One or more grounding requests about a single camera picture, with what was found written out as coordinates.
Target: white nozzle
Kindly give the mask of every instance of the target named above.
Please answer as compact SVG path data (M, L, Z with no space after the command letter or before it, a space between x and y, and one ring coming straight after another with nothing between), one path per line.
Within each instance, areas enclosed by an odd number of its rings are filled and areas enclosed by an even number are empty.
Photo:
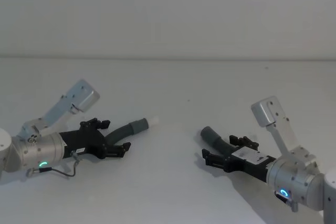
M148 127L150 128L154 125L159 124L160 120L158 116L155 116L153 118L147 119L147 122L148 122Z

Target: white table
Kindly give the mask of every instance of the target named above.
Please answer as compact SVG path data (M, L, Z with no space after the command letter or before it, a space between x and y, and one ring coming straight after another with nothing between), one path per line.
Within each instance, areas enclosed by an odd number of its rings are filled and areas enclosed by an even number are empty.
M71 179L3 173L1 223L322 223L303 206L293 214L248 175L205 166L199 130L246 135L278 157L250 111L276 95L326 171L336 163L336 62L0 59L0 126L17 134L80 78L101 99L69 129L94 116L110 119L110 131L155 115L160 125L127 139L132 146L122 159L85 156Z

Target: blue led light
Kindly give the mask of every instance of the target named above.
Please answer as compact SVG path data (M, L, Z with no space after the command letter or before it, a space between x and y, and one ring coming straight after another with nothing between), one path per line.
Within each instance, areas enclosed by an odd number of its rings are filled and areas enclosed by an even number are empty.
M42 163L39 165L39 167L45 166L45 165L47 165L47 164L48 164L48 162L42 162Z
M288 196L289 196L288 192L287 192L286 190L284 190L284 189L281 189L281 190L280 190L280 193L281 193L282 195L284 195L285 197L288 197Z

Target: white background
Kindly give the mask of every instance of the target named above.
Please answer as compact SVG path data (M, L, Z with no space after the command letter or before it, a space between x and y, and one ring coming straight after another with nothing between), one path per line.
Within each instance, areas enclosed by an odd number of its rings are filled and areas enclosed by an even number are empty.
M246 135L259 142L262 152L278 157L274 140L250 111L252 103L276 95L298 140L325 172L336 163L335 66L0 59L0 125L11 135L43 115L80 78L101 99L71 119L70 130L95 116L110 119L110 131L143 117L161 120L127 139L132 146L123 159L85 156L74 178L49 173L25 180L24 173L3 173L1 222L322 224L318 212L300 206L292 213L248 175L205 166L201 150L208 147L199 130L209 125L223 138Z
M336 55L336 0L0 0L0 7L0 56Z

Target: white label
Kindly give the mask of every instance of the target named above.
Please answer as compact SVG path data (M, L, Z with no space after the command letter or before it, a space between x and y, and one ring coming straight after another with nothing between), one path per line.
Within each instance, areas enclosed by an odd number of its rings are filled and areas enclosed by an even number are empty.
M268 157L263 153L251 149L247 146L244 146L236 152L233 152L232 155L241 159L246 159L246 161L254 165L258 165L268 159Z
M81 152L83 152L83 151L85 151L85 148L77 149L77 150L76 150L76 153L81 153Z

